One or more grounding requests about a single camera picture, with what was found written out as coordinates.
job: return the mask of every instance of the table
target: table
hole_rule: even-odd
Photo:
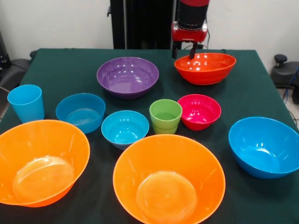
[[[180,51],[178,57],[188,53]],[[148,119],[149,106],[155,100],[178,100],[192,93],[213,97],[222,106],[221,118],[215,124],[204,131],[193,132],[181,122],[177,131],[209,148],[226,175],[227,188],[222,204],[204,224],[298,224],[299,172],[276,180],[255,179],[239,168],[228,143],[230,127],[248,116],[266,116],[297,128],[256,51],[226,50],[226,53],[237,58],[226,80],[211,86],[195,86],[175,70],[170,50],[40,49],[22,84],[36,84],[42,88],[46,119],[56,119],[55,108],[60,100],[79,92],[103,97],[107,105],[106,116],[130,109]],[[160,78],[147,95],[136,100],[121,100],[110,96],[98,84],[97,69],[104,62],[121,56],[142,57],[158,67]],[[10,107],[0,123],[0,133],[19,124]],[[1,204],[0,222],[138,224],[120,206],[113,190],[113,168],[121,151],[110,145],[100,130],[87,137],[91,146],[88,166],[64,198],[36,209]]]

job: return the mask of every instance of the orange bowl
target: orange bowl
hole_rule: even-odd
[[[123,208],[146,224],[197,224],[219,207],[225,176],[198,142],[160,134],[141,139],[119,157],[113,173]]]
[[[221,53],[195,54],[178,59],[174,66],[180,75],[189,83],[195,85],[211,85],[221,82],[233,69],[236,59],[231,55]]]
[[[61,199],[87,166],[86,136],[58,120],[38,120],[0,135],[0,203],[42,207]]]

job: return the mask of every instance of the magenta bowl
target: magenta bowl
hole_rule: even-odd
[[[99,84],[112,95],[122,99],[141,97],[158,78],[158,68],[152,62],[138,57],[110,60],[97,72]]]

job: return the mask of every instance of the green cup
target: green cup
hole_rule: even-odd
[[[161,99],[152,103],[149,112],[156,134],[174,134],[181,120],[183,109],[176,101]]]

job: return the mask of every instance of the white wall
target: white wall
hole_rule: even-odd
[[[38,48],[113,48],[110,0],[0,0],[0,30],[12,59]]]
[[[109,0],[0,0],[0,29],[11,58],[44,48],[112,48]],[[211,0],[211,49],[257,49],[299,61],[299,0]]]

